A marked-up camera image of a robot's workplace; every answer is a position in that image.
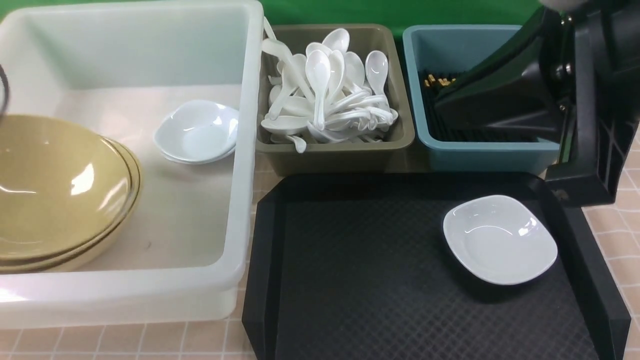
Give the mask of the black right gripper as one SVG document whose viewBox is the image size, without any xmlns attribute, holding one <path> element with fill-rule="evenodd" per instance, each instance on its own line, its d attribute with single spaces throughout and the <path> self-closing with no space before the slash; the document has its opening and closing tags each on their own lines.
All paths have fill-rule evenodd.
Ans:
<svg viewBox="0 0 640 360">
<path fill-rule="evenodd" d="M 454 130 L 562 138 L 558 164 L 546 173 L 558 201 L 613 204 L 639 127 L 639 2 L 542 4 L 498 50 L 439 91 L 435 111 Z M 572 18 L 573 40 L 559 12 Z M 563 131 L 572 75 L 574 105 Z"/>
</svg>

